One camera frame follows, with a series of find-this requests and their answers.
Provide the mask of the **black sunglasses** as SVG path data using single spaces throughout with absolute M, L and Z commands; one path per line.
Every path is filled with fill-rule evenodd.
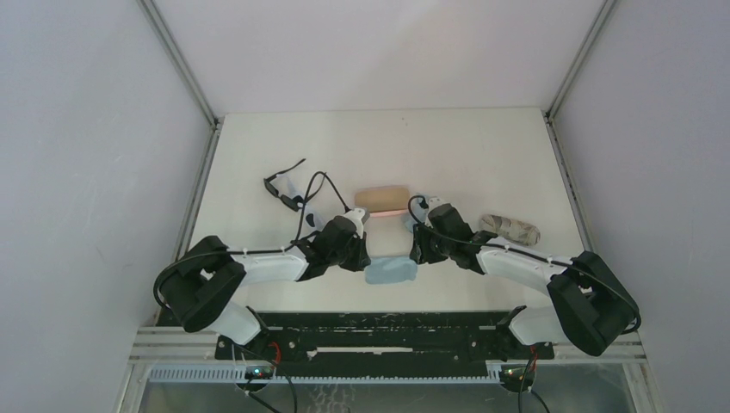
M 297 168 L 299 165 L 301 165 L 305 161 L 306 161 L 306 159 L 302 158 L 300 161 L 295 163 L 293 166 L 291 166 L 285 170 L 275 172 L 273 175 L 264 178 L 263 185 L 264 185 L 265 189 L 267 190 L 267 192 L 281 201 L 281 194 L 286 190 L 286 183 L 283 181 L 282 177 L 284 175 L 288 175 L 288 173 L 290 171 L 294 170 L 295 168 Z

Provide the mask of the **pink glasses case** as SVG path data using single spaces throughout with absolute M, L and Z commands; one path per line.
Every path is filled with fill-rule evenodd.
M 366 209 L 371 217 L 392 217 L 407 213 L 410 197 L 407 186 L 365 188 L 355 193 L 354 203 Z

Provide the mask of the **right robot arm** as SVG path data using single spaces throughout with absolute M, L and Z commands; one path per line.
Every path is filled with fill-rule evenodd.
M 642 325 L 639 306 L 596 253 L 551 256 L 518 246 L 490 231 L 474 231 L 458 210 L 438 197 L 415 195 L 411 259 L 450 260 L 476 274 L 511 280 L 541 293 L 550 305 L 520 305 L 498 324 L 500 335 L 524 346 L 569 342 L 599 356 L 619 337 Z

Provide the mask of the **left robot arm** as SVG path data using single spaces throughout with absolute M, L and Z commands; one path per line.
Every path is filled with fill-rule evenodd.
M 367 219 L 364 209 L 352 209 L 279 250 L 233 251 L 217 236 L 204 237 L 160 272 L 153 296 L 188 333 L 209 330 L 245 345 L 263 332 L 263 321 L 234 294 L 251 284 L 311 280 L 331 267 L 364 270 Z

